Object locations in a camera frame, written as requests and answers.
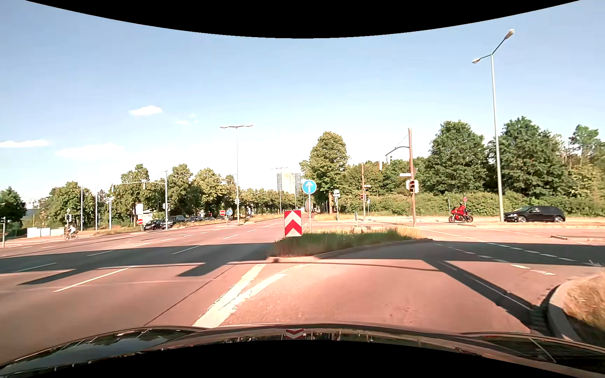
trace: blue arrow sign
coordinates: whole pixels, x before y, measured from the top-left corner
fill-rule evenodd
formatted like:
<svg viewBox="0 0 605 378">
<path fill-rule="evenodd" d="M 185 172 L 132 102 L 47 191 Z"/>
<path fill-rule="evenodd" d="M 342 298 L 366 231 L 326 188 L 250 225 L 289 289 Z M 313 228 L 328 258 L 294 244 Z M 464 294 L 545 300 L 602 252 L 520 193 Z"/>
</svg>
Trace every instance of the blue arrow sign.
<svg viewBox="0 0 605 378">
<path fill-rule="evenodd" d="M 312 180 L 305 180 L 302 185 L 302 191 L 305 194 L 312 194 L 317 191 L 317 184 Z"/>
</svg>

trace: hedge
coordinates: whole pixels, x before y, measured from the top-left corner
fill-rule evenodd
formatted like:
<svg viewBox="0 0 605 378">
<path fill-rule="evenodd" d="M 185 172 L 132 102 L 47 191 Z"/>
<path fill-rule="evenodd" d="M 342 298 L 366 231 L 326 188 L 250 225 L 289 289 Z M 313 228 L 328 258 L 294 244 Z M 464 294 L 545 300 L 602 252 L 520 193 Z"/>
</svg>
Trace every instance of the hedge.
<svg viewBox="0 0 605 378">
<path fill-rule="evenodd" d="M 416 196 L 418 215 L 448 215 L 448 198 L 452 208 L 463 200 L 464 194 L 433 195 L 418 193 Z M 467 193 L 468 210 L 477 216 L 498 216 L 498 194 L 476 192 Z M 393 215 L 412 215 L 411 200 L 407 196 L 389 194 L 386 196 L 370 197 L 370 212 L 390 212 Z M 550 205 L 559 207 L 565 214 L 578 217 L 605 217 L 605 192 L 598 198 L 571 198 L 564 196 L 551 196 L 534 199 L 517 193 L 507 192 L 503 195 L 503 211 L 517 210 L 520 207 L 532 204 Z M 341 198 L 340 210 L 342 212 L 363 211 L 361 198 L 358 195 Z"/>
</svg>

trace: car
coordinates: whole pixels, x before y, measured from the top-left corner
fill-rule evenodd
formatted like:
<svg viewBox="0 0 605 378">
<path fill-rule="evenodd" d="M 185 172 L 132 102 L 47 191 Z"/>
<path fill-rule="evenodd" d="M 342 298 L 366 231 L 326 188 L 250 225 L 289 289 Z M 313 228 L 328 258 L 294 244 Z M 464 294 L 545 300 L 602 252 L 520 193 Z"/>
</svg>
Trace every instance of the car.
<svg viewBox="0 0 605 378">
<path fill-rule="evenodd" d="M 524 206 L 503 214 L 506 222 L 566 222 L 566 215 L 556 206 Z"/>
<path fill-rule="evenodd" d="M 153 219 L 153 220 L 149 220 L 145 225 L 144 225 L 144 231 L 155 231 L 157 229 L 163 229 L 165 227 L 165 223 L 163 222 L 162 219 Z"/>
</svg>

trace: red motorcycle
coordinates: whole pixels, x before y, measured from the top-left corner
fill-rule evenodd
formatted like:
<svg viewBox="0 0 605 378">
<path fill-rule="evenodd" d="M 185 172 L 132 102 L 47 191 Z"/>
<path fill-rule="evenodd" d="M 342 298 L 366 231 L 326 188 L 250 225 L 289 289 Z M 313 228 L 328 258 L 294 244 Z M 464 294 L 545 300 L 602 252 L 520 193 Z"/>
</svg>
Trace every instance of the red motorcycle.
<svg viewBox="0 0 605 378">
<path fill-rule="evenodd" d="M 458 208 L 452 210 L 452 215 L 448 218 L 450 223 L 454 223 L 455 221 L 460 221 L 464 223 L 472 223 L 473 216 L 469 215 L 468 210 L 458 210 Z"/>
</svg>

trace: car hood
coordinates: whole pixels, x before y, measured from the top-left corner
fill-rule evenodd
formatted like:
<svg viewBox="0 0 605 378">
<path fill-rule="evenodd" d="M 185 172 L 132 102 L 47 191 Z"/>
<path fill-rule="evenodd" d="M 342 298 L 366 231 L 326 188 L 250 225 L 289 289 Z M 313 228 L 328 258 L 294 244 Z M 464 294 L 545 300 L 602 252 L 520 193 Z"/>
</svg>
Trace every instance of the car hood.
<svg viewBox="0 0 605 378">
<path fill-rule="evenodd" d="M 106 358 L 260 340 L 348 340 L 435 348 L 533 366 L 577 377 L 605 376 L 605 349 L 519 332 L 453 334 L 374 323 L 269 323 L 217 328 L 146 327 L 73 340 L 0 365 L 0 377 L 42 373 Z"/>
</svg>

